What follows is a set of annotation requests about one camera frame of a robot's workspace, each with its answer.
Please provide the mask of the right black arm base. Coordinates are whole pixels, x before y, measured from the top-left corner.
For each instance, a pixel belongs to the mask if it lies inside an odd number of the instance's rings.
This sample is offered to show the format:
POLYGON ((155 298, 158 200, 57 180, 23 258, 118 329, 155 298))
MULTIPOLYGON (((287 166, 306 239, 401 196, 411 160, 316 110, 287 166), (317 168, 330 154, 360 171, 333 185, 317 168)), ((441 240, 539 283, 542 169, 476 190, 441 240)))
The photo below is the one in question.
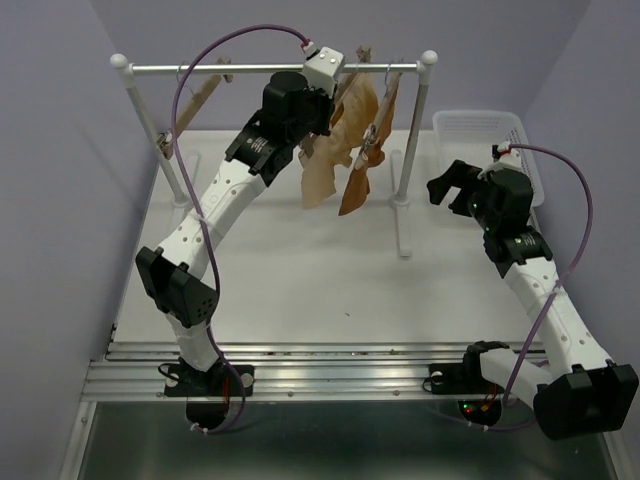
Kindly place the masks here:
POLYGON ((459 414, 472 426, 497 426, 502 415, 502 387, 474 374, 468 376, 462 363, 431 363, 427 370, 425 391, 457 396, 459 414))

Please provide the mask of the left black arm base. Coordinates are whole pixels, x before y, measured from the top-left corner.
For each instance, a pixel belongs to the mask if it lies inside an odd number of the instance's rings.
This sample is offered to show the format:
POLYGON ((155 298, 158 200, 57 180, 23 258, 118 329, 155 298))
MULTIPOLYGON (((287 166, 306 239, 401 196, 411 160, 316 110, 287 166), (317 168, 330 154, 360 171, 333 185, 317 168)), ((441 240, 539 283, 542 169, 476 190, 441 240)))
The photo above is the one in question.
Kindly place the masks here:
POLYGON ((202 372, 182 359, 178 363, 161 363, 157 370, 165 380, 163 395, 185 399, 190 429, 204 435, 230 430, 243 414, 246 400, 253 395, 253 365, 235 366, 238 376, 221 362, 202 372))

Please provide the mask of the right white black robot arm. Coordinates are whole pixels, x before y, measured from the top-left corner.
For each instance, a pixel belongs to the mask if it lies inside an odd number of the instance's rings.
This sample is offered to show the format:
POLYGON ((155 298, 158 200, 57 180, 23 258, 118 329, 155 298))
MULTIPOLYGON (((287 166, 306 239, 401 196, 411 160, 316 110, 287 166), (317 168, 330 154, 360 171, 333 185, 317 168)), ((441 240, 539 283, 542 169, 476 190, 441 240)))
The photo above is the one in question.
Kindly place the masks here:
POLYGON ((552 440, 619 430, 638 390, 638 375, 599 345, 560 285, 552 251, 529 223, 529 177, 515 167, 484 171, 456 160, 428 182, 431 203, 440 204, 452 188, 458 193, 450 210, 481 227, 485 253, 531 320, 548 364, 527 361, 527 346, 515 352, 504 342, 477 341, 459 363, 431 365, 432 392, 483 393, 496 386, 530 407, 552 440))

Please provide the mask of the beige underwear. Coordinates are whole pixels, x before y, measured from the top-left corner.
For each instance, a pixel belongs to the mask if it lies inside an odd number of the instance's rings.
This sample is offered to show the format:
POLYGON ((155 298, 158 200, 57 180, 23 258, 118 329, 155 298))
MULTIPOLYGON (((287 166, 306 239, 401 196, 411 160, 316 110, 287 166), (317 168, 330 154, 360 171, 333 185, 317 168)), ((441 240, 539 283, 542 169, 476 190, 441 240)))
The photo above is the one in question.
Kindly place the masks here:
POLYGON ((318 207, 336 193, 335 167, 349 168, 351 152, 363 145, 369 125, 378 111, 378 97, 369 74, 357 74, 336 108, 329 136, 319 136, 313 154, 301 159, 302 208, 318 207))

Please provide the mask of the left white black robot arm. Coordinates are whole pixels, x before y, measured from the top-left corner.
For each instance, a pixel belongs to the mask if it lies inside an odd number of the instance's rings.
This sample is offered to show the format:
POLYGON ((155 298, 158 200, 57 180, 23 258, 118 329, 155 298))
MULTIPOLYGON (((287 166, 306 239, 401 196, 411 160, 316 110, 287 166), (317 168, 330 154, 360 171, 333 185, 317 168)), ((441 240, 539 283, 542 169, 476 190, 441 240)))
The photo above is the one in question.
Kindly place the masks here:
POLYGON ((155 249, 143 247, 135 263, 147 295, 169 321, 180 350, 179 379, 199 393, 222 382, 221 358, 210 340, 219 289, 203 276, 210 258, 242 212, 293 159, 309 134, 326 135, 334 112, 334 74, 279 71, 262 105, 225 151, 211 184, 178 227, 155 249))

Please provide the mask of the wooden clip hanger with beige underwear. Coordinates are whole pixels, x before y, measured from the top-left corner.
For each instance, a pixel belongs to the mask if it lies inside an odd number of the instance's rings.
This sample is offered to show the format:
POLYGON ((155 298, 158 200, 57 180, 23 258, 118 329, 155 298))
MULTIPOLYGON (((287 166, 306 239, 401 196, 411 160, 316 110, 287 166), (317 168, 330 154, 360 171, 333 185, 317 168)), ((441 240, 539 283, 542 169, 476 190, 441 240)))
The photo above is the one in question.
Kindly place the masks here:
MULTIPOLYGON (((360 45, 356 49, 356 62, 358 64, 361 63, 370 63, 371 62, 371 50, 370 46, 360 45)), ((334 112, 330 117, 329 127, 332 127, 338 120, 339 113, 343 109, 344 99, 352 88, 354 81, 358 73, 348 73, 344 77, 342 77, 337 85, 337 90, 334 95, 334 112)), ((314 153, 314 144, 318 138, 317 134, 310 133, 308 134, 300 143, 300 151, 298 154, 298 158, 302 164, 304 164, 308 158, 310 158, 314 153)))

